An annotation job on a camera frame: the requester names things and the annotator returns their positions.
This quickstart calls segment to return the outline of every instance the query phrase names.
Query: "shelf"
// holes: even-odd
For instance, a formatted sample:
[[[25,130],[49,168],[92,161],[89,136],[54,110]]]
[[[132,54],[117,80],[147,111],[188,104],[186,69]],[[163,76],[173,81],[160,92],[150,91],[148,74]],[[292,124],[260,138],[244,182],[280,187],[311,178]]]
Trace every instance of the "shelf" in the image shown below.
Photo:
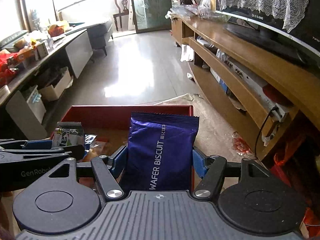
[[[249,115],[255,121],[255,124],[261,128],[269,110],[263,106],[259,96],[225,63],[219,60],[211,51],[197,42],[194,38],[184,38],[182,39],[182,43],[189,44],[199,57],[201,57],[209,67],[220,76],[220,78],[222,78],[228,88],[248,111]],[[276,119],[269,117],[263,127],[262,134],[264,136],[269,136],[277,123],[278,121]]]
[[[223,28],[223,22],[174,17],[180,18],[192,31],[266,80],[320,130],[320,79],[315,75],[234,36]]]
[[[189,63],[193,78],[204,97],[221,116],[242,136],[253,150],[259,132],[258,126],[248,113],[241,113],[231,103],[210,71]],[[257,154],[263,151],[262,141],[258,141]]]

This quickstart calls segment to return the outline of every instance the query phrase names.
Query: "snack package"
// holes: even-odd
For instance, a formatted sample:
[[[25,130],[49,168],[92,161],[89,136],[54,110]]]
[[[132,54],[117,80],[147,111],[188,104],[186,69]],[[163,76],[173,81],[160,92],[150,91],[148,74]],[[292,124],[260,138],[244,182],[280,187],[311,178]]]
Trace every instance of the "snack package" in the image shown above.
[[[192,146],[199,117],[133,113],[120,186],[130,190],[190,190]]]
[[[95,144],[97,135],[87,134],[84,139],[84,149],[90,150]]]
[[[80,122],[58,122],[55,129],[52,148],[70,145],[84,145],[84,130]]]

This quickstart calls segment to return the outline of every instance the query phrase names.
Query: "television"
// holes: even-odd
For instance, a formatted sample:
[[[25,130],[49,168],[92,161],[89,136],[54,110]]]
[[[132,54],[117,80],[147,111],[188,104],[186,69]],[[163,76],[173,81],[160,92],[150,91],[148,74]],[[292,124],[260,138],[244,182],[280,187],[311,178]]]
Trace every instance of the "television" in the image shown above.
[[[236,1],[239,2],[239,0],[227,0],[231,6],[227,6],[224,9],[220,9],[220,4],[226,5],[222,0],[211,1],[211,10],[232,16],[229,21],[238,24],[225,25],[228,31],[293,63],[308,65],[310,58],[320,62],[320,0],[301,0],[304,6],[293,7],[292,15],[298,12],[300,13],[300,18],[303,18],[300,21],[296,21],[296,23],[299,23],[294,28],[289,25],[291,29],[288,28],[288,25],[287,29],[285,29],[284,20],[277,15],[277,3],[283,9],[283,3],[286,3],[286,0],[274,0],[272,10],[270,11],[267,8],[267,13],[263,9],[258,11],[251,10],[248,8],[249,6],[247,8],[246,6],[242,7],[242,4],[250,4],[250,1],[247,2],[248,0],[241,0],[244,2],[241,2],[239,7],[239,3],[237,5],[232,4],[236,3]],[[238,19],[242,19],[246,26],[239,25]]]

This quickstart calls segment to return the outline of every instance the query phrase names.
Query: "plastic bag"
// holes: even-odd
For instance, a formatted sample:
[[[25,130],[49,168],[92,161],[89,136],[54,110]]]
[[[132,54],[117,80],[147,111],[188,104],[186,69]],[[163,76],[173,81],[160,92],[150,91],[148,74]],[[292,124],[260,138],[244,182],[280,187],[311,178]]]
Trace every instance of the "plastic bag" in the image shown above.
[[[232,149],[235,150],[240,156],[252,155],[250,147],[247,145],[244,139],[238,134],[238,132],[234,132],[232,134]]]
[[[180,61],[192,61],[194,58],[194,51],[189,45],[181,45],[181,59]]]
[[[206,41],[204,38],[201,36],[198,36],[197,42],[205,46],[208,50],[210,50],[212,53],[217,54],[217,47],[212,45],[210,42]]]
[[[225,62],[229,58],[229,56],[226,53],[222,52],[220,49],[217,50],[217,57],[223,62]]]
[[[228,21],[228,17],[224,14],[215,13],[211,10],[211,0],[201,0],[198,7],[198,16],[209,20],[221,20],[224,22]]]
[[[186,17],[186,18],[191,18],[192,16],[196,15],[191,10],[188,10],[188,6],[186,5],[175,5],[172,6],[170,9],[172,13]]]

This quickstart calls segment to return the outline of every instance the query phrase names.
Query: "sofa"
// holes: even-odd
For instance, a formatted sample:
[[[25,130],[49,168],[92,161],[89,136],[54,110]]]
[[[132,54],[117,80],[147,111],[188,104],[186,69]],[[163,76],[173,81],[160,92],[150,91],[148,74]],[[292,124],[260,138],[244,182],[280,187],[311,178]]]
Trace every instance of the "sofa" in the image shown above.
[[[107,42],[110,38],[113,39],[113,27],[111,20],[104,20],[95,23],[69,23],[69,25],[75,25],[75,27],[73,27],[71,31],[66,32],[65,35],[70,35],[80,30],[87,29],[92,49],[102,49],[107,55]]]
[[[29,31],[27,30],[22,30],[18,31],[9,37],[6,37],[2,41],[0,41],[0,51],[3,49],[6,49],[7,51],[13,53],[13,52],[18,52],[19,49],[14,46],[14,44],[20,40],[23,35],[27,34]]]

